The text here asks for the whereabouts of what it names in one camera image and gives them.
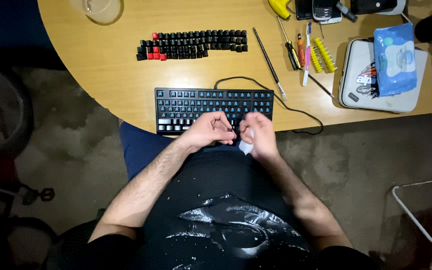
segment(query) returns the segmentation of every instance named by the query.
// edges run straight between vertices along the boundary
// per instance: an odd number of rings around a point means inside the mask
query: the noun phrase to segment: white case
[[[418,102],[426,59],[428,58],[428,53],[423,50],[416,49],[414,54],[417,74],[416,87],[400,95],[374,97],[371,94],[371,81],[375,82],[376,78],[374,45],[363,39],[352,40],[346,50],[343,76],[339,84],[339,103],[347,108],[395,113],[411,112]]]

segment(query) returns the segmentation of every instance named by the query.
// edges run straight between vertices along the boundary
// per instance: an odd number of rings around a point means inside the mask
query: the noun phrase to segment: keycap
[[[158,119],[157,123],[160,125],[169,125],[171,124],[171,119]]]

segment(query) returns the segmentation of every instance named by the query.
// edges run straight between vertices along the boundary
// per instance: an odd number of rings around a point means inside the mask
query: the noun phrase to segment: toothbrush
[[[311,34],[311,22],[306,26],[306,63],[304,65],[304,77],[303,77],[303,86],[306,86],[308,83],[308,75],[309,75],[309,62],[308,59],[311,59],[311,44],[309,35]]]

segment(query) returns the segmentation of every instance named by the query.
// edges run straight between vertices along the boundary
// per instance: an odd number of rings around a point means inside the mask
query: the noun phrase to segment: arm
[[[252,156],[272,176],[282,189],[293,213],[313,237],[314,247],[323,250],[330,246],[351,247],[351,243],[329,209],[294,174],[280,156],[276,146],[273,123],[260,113],[249,113],[240,124],[241,138],[253,144]]]
[[[159,195],[189,154],[213,141],[232,144],[236,134],[228,132],[228,128],[231,129],[231,124],[223,112],[202,114],[121,190],[99,220],[89,242],[109,234],[135,239],[134,228],[145,223]]]

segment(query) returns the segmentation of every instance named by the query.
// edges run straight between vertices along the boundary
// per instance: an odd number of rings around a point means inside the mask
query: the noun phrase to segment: mechanical keyboard
[[[236,133],[249,112],[273,119],[273,90],[155,88],[156,133],[181,135],[201,114],[224,112]]]

